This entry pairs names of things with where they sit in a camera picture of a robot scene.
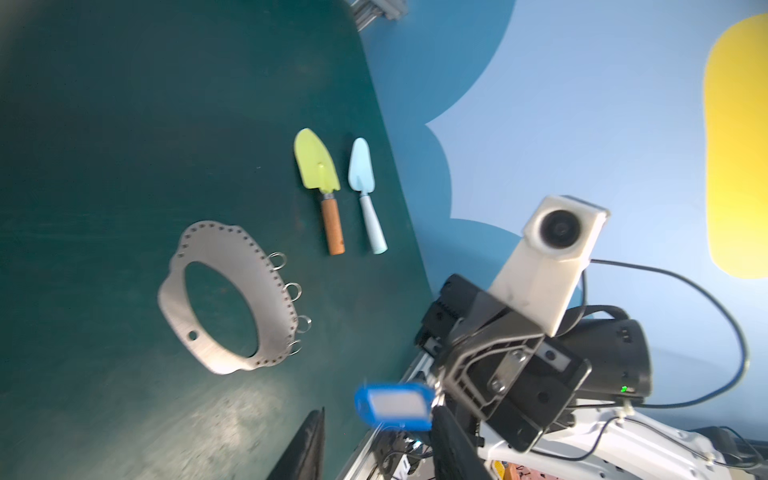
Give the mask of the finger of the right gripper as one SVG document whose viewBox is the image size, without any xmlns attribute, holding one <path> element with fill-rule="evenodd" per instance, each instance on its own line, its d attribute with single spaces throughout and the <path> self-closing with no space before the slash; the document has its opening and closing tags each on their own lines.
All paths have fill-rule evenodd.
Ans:
<svg viewBox="0 0 768 480">
<path fill-rule="evenodd" d="M 487 326 L 437 357 L 442 390 L 475 417 L 489 419 L 543 341 L 538 327 Z"/>
</svg>

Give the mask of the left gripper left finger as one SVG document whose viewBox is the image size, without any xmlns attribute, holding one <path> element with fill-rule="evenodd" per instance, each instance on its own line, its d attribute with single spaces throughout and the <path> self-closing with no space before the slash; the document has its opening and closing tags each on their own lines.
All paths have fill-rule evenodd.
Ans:
<svg viewBox="0 0 768 480">
<path fill-rule="evenodd" d="M 325 451 L 325 409 L 311 411 L 268 475 L 268 480 L 320 480 Z"/>
</svg>

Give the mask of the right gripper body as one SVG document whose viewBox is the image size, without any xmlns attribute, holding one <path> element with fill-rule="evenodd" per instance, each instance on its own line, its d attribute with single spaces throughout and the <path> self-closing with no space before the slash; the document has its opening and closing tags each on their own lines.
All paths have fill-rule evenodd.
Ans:
<svg viewBox="0 0 768 480">
<path fill-rule="evenodd" d="M 482 290 L 443 291 L 419 345 L 437 390 L 527 453 L 562 416 L 591 372 L 588 360 Z"/>
</svg>

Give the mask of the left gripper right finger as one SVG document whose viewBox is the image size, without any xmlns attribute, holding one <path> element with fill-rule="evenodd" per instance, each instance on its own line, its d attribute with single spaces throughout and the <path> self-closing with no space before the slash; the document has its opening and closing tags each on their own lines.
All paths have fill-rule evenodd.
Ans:
<svg viewBox="0 0 768 480">
<path fill-rule="evenodd" d="M 436 480 L 491 480 L 477 449 L 445 406 L 432 410 L 430 432 Z"/>
</svg>

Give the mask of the key with blue tag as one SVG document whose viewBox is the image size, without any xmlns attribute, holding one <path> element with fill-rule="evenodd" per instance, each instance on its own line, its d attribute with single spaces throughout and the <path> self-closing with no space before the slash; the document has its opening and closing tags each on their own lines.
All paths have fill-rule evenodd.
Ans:
<svg viewBox="0 0 768 480">
<path fill-rule="evenodd" d="M 435 391 L 423 383 L 371 384 L 357 390 L 355 410 L 373 428 L 428 432 Z"/>
</svg>

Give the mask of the metal key holder plate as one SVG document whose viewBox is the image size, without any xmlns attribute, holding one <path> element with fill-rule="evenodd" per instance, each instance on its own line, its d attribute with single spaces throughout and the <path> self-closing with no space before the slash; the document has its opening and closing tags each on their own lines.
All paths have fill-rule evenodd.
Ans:
<svg viewBox="0 0 768 480">
<path fill-rule="evenodd" d="M 275 367 L 305 352 L 313 325 L 304 290 L 285 276 L 286 253 L 244 227 L 198 220 L 181 233 L 157 294 L 180 343 L 216 375 Z"/>
</svg>

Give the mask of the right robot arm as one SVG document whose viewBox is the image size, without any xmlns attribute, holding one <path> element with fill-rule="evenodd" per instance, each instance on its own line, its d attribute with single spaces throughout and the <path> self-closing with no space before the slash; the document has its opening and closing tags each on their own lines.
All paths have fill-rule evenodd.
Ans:
<svg viewBox="0 0 768 480">
<path fill-rule="evenodd" d="M 701 429 L 713 446 L 706 453 L 634 415 L 651 390 L 651 362 L 640 324 L 623 309 L 581 305 L 564 319 L 566 330 L 547 336 L 465 278 L 447 279 L 415 339 L 432 358 L 447 399 L 431 435 L 442 465 L 459 472 L 477 467 L 469 453 L 483 444 L 481 425 L 512 451 L 531 455 L 543 438 L 587 425 L 597 431 L 591 454 L 604 456 L 606 433 L 632 424 L 662 440 L 651 460 L 659 475 L 691 458 L 766 475 L 765 452 L 731 428 Z"/>
</svg>

